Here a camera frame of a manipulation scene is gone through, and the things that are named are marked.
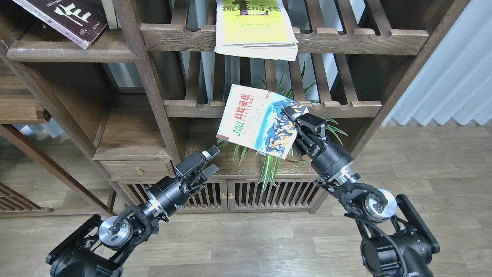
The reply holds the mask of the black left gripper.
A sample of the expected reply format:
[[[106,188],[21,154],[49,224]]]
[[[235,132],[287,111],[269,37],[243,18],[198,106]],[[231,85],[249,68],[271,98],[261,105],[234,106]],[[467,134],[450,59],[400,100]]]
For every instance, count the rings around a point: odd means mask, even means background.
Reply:
[[[146,216],[158,217],[163,214],[169,217],[175,214],[218,172],[219,168],[215,164],[206,169],[204,167],[219,153],[220,149],[215,146],[200,153],[195,151],[176,165],[176,177],[166,176],[150,187],[149,200],[145,203]]]

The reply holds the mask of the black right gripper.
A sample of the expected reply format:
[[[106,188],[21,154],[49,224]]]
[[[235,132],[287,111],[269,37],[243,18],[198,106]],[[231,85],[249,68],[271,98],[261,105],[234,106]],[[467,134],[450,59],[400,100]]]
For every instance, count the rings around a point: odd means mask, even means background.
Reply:
[[[343,146],[327,138],[325,119],[310,113],[301,115],[291,106],[284,107],[283,112],[296,126],[297,154],[312,159],[311,166],[322,180],[355,180],[355,173],[350,169],[354,158]]]

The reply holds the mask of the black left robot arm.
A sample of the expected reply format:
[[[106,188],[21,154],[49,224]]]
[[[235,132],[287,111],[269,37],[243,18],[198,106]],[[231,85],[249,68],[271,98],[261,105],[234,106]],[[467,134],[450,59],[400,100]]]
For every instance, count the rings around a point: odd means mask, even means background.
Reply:
[[[127,207],[120,215],[101,220],[93,215],[47,256],[53,277],[120,277],[123,263],[150,235],[159,231],[158,221],[186,205],[218,171],[207,163],[220,153],[217,147],[193,152],[149,189],[149,200]]]

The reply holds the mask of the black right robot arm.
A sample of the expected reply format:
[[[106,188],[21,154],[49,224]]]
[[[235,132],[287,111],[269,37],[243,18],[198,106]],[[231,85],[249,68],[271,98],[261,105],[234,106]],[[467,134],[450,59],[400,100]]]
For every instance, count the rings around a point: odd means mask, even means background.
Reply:
[[[311,158],[319,175],[315,184],[334,196],[346,217],[355,221],[367,270],[374,277],[432,277],[428,265],[440,247],[408,197],[360,183],[350,169],[352,155],[327,137],[327,121],[292,107],[283,112],[297,128],[295,149]]]

